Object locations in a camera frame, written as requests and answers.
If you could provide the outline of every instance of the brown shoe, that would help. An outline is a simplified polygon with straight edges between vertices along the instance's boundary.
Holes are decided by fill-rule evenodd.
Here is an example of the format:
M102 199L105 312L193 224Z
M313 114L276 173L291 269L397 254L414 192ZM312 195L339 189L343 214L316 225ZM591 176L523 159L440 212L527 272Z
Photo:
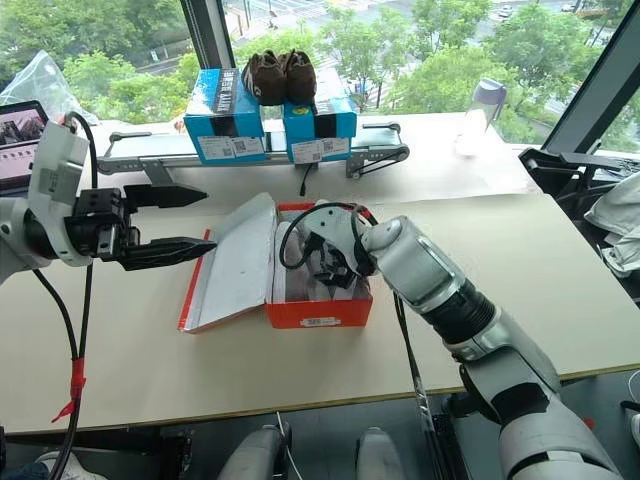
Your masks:
M278 57L287 77L287 98L296 105L313 103L316 95L316 72L309 56L304 52L291 50Z
M287 81L282 66L271 50L254 53L242 71L242 83L260 105L282 105Z

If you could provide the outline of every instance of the white cloth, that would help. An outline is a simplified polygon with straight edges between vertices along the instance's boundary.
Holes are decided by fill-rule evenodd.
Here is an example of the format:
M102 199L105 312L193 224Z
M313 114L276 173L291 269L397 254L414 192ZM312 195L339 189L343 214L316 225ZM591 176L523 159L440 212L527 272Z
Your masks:
M626 277L640 270L640 172L600 197L584 218L621 236L612 248L602 249L603 258L615 275Z

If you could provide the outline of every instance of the laptop screen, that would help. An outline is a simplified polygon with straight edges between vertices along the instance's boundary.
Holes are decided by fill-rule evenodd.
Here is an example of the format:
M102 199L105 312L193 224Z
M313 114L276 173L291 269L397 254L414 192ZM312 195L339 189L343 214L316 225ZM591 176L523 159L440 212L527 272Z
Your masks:
M36 101L0 106L0 194L29 186L29 166L47 120Z

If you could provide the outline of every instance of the plastic bag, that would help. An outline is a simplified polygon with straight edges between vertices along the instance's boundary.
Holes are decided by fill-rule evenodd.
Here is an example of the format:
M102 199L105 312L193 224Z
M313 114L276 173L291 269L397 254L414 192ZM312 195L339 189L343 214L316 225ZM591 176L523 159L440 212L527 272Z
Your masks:
M74 110L96 125L98 118L80 106L71 87L53 58L40 50L23 70L18 72L7 88L0 93L0 105L38 100L47 116L56 122Z

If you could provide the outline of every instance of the red tape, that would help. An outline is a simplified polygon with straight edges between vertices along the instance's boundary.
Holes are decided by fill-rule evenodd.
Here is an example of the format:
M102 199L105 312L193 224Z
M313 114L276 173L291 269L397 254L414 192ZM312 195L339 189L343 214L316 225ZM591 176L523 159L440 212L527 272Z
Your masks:
M76 408L76 400L82 397L82 389L87 379L84 378L84 358L78 358L71 361L71 388L69 394L71 395L71 401L67 403L60 413L51 420L51 423L55 423L62 417L71 415Z

